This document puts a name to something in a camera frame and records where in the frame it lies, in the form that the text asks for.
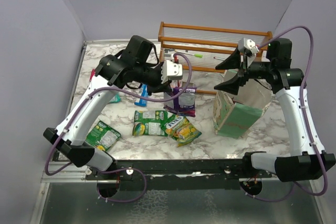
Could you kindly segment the green beige paper bag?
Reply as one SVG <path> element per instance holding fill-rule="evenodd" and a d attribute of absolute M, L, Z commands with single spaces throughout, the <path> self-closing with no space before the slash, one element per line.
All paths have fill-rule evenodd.
<path fill-rule="evenodd" d="M 271 104 L 272 91 L 253 79 L 240 87 L 237 95 L 217 91 L 213 107 L 215 134 L 240 138 L 247 135 Z"/>

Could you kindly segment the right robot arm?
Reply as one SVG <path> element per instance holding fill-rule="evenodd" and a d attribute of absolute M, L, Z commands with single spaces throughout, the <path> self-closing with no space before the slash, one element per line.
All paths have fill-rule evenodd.
<path fill-rule="evenodd" d="M 290 156 L 277 157 L 266 152 L 244 155 L 241 171 L 254 177 L 260 170 L 275 174 L 282 182 L 298 182 L 325 178 L 335 165 L 335 155 L 328 154 L 315 130 L 309 111 L 304 74 L 291 68 L 292 42 L 286 38 L 273 40 L 267 48 L 267 62 L 255 62 L 259 48 L 247 38 L 238 42 L 234 52 L 217 70 L 236 69 L 237 73 L 214 88 L 237 95 L 250 79 L 264 79 L 280 103 L 290 142 Z"/>

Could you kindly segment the green Fox's candy bag back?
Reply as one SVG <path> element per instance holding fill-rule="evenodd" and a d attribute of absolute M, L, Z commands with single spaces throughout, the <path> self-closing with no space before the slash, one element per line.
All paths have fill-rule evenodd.
<path fill-rule="evenodd" d="M 168 113 L 164 110 L 134 112 L 133 136 L 167 136 L 162 125 L 167 120 Z"/>

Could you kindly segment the Fox's spring tea candy bag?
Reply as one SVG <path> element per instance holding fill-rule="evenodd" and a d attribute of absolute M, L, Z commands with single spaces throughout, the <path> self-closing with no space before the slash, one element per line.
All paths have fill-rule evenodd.
<path fill-rule="evenodd" d="M 161 129 L 177 142 L 178 147 L 187 145 L 202 135 L 187 117 L 176 114 L 164 120 Z"/>

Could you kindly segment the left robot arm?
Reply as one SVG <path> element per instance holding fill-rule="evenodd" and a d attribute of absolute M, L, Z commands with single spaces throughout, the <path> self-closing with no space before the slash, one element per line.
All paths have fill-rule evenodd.
<path fill-rule="evenodd" d="M 58 150 L 76 167 L 87 165 L 104 179 L 119 172 L 116 160 L 110 154 L 85 143 L 90 127 L 104 107 L 119 92 L 138 98 L 138 94 L 124 89 L 133 81 L 148 86 L 148 94 L 167 92 L 172 81 L 183 78 L 183 66 L 175 61 L 176 57 L 184 58 L 188 65 L 186 84 L 176 95 L 160 101 L 178 98 L 192 77 L 190 60 L 183 53 L 176 52 L 169 60 L 149 63 L 147 59 L 152 51 L 156 51 L 153 42 L 134 35 L 124 50 L 100 59 L 87 90 L 74 109 L 58 126 L 45 129 L 43 136 L 52 144 L 49 156 Z"/>

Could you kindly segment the purple snack bag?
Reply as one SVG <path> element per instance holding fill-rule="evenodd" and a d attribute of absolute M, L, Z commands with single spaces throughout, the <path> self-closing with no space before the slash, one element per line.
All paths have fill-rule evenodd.
<path fill-rule="evenodd" d="M 172 88 L 171 93 L 164 93 L 164 98 L 169 98 L 182 90 L 185 82 L 180 81 L 179 87 Z M 164 109 L 170 113 L 180 116 L 195 117 L 195 98 L 197 87 L 194 83 L 189 83 L 187 89 L 174 100 L 164 102 Z"/>

